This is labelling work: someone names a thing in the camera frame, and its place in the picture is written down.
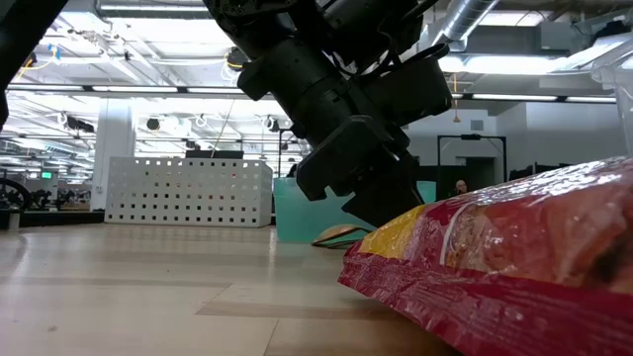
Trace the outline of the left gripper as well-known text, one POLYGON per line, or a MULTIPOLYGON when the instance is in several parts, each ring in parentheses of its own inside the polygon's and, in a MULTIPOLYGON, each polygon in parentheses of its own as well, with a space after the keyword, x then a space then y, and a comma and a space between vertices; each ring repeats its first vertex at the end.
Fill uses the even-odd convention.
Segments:
POLYGON ((326 188, 354 193, 345 212, 375 227, 424 204, 404 133, 321 52, 282 42, 244 65, 238 87, 253 100, 271 94, 312 146, 296 175, 309 200, 324 199, 326 188))

